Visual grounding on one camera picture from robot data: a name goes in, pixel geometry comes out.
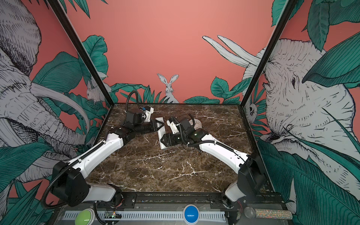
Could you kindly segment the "white remote control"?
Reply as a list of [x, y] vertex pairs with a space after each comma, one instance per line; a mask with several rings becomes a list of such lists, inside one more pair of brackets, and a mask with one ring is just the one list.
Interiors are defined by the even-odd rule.
[[[163, 117], [157, 117], [155, 119], [158, 119], [158, 120], [162, 120], [164, 122], [164, 118]], [[167, 147], [164, 146], [161, 142], [161, 139], [162, 139], [162, 136], [165, 134], [165, 133], [158, 133], [158, 138], [159, 138], [159, 144], [160, 144], [160, 149], [161, 150], [164, 150], [166, 149]]]

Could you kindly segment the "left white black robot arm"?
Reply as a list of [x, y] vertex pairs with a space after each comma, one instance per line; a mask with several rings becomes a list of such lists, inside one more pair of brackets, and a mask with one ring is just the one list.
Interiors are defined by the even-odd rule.
[[122, 205], [121, 188], [112, 184], [90, 184], [89, 174], [112, 153], [124, 147], [136, 134], [157, 132], [164, 126], [163, 118], [152, 119], [152, 107], [126, 112], [125, 121], [108, 131], [104, 140], [69, 162], [57, 163], [52, 171], [52, 180], [40, 203], [44, 209], [55, 209], [83, 202], [106, 202], [112, 208]]

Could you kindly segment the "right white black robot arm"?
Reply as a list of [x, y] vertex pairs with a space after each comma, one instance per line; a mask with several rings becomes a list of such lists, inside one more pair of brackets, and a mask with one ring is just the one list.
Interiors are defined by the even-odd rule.
[[178, 121], [171, 117], [162, 123], [158, 133], [161, 149], [184, 144], [216, 157], [230, 167], [238, 176], [222, 193], [222, 203], [227, 208], [246, 197], [261, 194], [266, 182], [266, 169], [261, 157], [256, 154], [240, 152], [216, 139], [202, 128], [195, 119]]

